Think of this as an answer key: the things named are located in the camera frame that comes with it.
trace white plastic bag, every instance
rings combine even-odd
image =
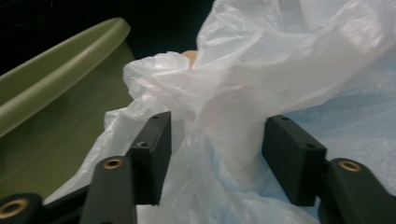
[[[81,169],[47,202],[88,184],[96,162],[125,153],[148,117],[170,109],[173,155],[161,206],[139,206],[140,223],[318,223],[314,209],[287,202],[265,165],[263,124],[326,102],[390,49],[395,10],[387,0],[216,1],[192,69],[173,52],[125,66],[135,100],[107,114]],[[322,139],[304,114],[292,116]]]

